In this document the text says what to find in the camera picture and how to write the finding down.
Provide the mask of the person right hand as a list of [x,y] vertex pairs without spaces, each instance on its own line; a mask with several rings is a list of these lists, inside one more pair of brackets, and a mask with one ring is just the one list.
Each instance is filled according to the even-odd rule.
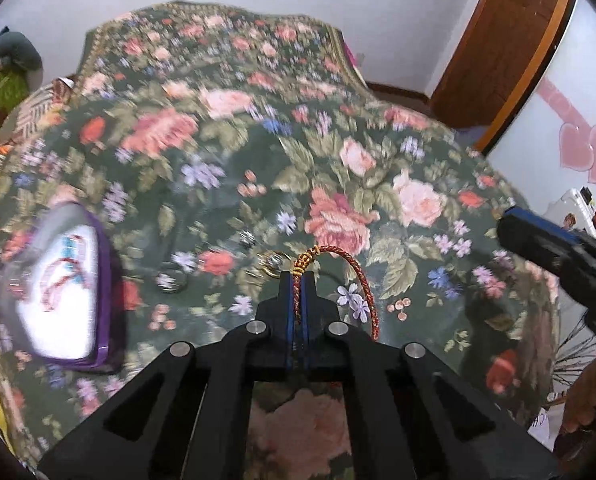
[[596,418],[596,358],[569,388],[564,404],[560,434],[572,434]]

